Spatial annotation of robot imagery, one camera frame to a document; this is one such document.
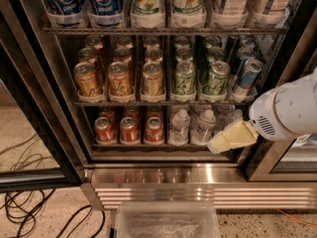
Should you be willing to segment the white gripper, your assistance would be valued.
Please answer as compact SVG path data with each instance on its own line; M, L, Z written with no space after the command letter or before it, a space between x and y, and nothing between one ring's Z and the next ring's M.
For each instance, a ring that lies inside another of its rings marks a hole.
M244 120L232 122L207 142L209 151L220 154L248 147L259 134L270 141L284 141L316 133L317 69L262 94L252 104L249 117L256 130Z

